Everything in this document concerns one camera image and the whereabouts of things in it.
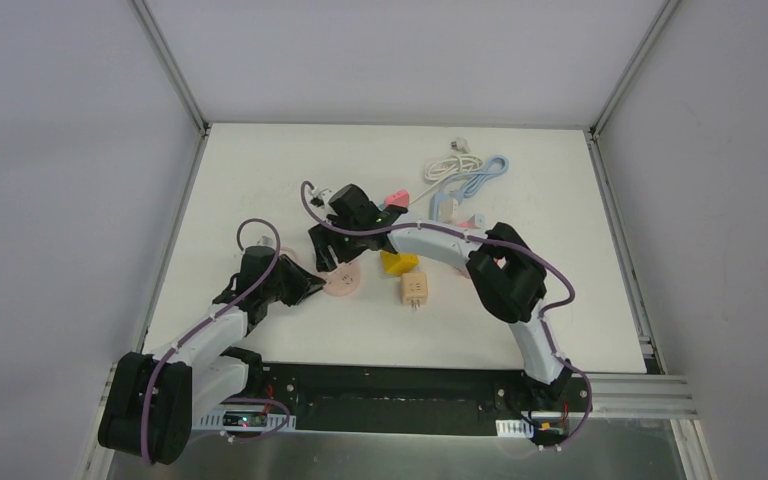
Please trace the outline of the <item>round pink socket base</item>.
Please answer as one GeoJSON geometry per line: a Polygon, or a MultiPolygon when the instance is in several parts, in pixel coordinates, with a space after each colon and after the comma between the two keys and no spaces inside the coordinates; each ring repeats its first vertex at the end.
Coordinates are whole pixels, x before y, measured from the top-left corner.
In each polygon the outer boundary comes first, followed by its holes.
{"type": "Polygon", "coordinates": [[[352,294],[361,284],[361,267],[356,261],[341,263],[331,272],[322,272],[321,278],[325,281],[323,291],[334,297],[343,297],[352,294]]]}

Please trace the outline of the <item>beige cube socket adapter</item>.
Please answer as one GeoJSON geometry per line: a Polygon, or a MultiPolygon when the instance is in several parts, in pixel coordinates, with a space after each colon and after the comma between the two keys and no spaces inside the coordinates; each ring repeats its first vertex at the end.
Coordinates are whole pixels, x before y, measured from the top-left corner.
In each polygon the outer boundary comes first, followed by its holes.
{"type": "Polygon", "coordinates": [[[406,272],[400,277],[400,295],[403,305],[416,310],[428,300],[428,281],[424,272],[406,272]]]}

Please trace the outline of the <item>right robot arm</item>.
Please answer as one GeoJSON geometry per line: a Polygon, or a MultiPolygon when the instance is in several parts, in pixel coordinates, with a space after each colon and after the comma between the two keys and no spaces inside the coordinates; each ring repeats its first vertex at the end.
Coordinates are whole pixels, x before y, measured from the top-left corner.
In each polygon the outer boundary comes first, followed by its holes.
{"type": "Polygon", "coordinates": [[[315,222],[308,235],[318,271],[331,272],[367,251],[379,251],[414,254],[466,272],[485,310],[508,324],[532,404],[550,410],[565,400],[573,370],[558,353],[545,315],[570,304],[575,290],[511,225],[498,222],[481,230],[410,221],[407,208],[380,208],[355,184],[314,192],[305,181],[300,196],[315,222]]]}

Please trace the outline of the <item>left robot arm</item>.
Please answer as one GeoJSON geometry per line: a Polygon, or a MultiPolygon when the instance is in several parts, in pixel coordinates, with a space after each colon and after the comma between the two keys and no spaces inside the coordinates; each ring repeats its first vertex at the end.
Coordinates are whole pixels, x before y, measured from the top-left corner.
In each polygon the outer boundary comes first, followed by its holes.
{"type": "Polygon", "coordinates": [[[247,248],[240,268],[204,318],[150,353],[117,363],[100,421],[100,446],[155,464],[183,453],[197,420],[230,397],[257,402],[265,390],[262,358],[236,347],[273,303],[293,307],[326,282],[269,246],[247,248]]]}

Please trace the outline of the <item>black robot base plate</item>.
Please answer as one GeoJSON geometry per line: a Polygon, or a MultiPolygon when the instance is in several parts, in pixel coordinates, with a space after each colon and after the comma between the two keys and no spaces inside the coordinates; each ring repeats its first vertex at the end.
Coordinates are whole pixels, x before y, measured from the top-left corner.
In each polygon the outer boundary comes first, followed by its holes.
{"type": "Polygon", "coordinates": [[[494,436],[503,420],[573,419],[584,413],[584,381],[569,378],[540,397],[518,370],[428,369],[265,363],[249,393],[285,404],[302,431],[494,436]]]}

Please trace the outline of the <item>yellow cube socket adapter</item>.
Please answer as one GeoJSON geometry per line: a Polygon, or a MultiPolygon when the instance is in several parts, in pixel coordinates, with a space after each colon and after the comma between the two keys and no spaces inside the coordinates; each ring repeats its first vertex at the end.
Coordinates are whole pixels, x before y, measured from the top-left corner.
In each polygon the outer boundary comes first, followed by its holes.
{"type": "Polygon", "coordinates": [[[380,261],[384,272],[394,276],[409,273],[419,265],[419,257],[407,253],[380,251],[380,261]]]}

